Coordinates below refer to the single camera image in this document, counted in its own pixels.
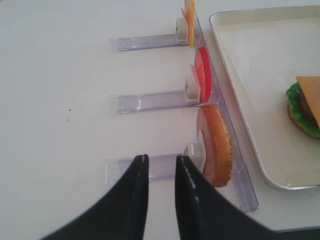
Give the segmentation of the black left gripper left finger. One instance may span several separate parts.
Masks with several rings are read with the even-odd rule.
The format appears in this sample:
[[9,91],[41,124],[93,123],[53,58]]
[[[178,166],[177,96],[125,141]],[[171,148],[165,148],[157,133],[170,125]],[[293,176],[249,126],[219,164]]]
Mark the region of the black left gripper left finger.
[[149,201],[149,157],[137,155],[95,205],[47,240],[142,240]]

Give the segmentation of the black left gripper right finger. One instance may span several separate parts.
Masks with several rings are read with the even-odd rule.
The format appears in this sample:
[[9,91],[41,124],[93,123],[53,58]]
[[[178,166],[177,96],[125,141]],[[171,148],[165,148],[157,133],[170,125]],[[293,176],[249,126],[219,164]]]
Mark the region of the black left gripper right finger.
[[182,240],[280,239],[220,195],[184,155],[176,158],[175,210]]

